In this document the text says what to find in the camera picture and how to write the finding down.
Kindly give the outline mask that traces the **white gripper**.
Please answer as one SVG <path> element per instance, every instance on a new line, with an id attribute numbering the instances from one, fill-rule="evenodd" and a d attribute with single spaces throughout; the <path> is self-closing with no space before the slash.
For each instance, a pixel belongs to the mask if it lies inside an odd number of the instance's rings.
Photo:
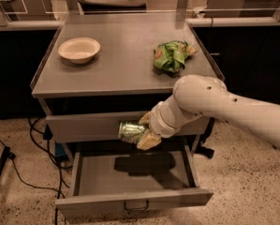
<path id="1" fill-rule="evenodd" d="M 148 150 L 161 143 L 162 138 L 169 138 L 177 134 L 184 125 L 201 118 L 200 114 L 188 112 L 182 109 L 170 96 L 165 101 L 158 102 L 140 120 L 140 125 L 148 125 L 149 129 L 144 132 L 137 148 Z"/>

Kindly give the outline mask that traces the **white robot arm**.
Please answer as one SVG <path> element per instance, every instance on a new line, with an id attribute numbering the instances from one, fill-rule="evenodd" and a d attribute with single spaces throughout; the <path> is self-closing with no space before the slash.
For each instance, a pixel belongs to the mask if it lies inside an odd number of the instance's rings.
<path id="1" fill-rule="evenodd" d="M 141 118 L 140 123 L 149 128 L 137 147 L 155 147 L 202 116 L 248 130 L 280 149 L 280 105 L 234 95 L 221 80 L 199 75 L 180 78 L 172 95 Z"/>

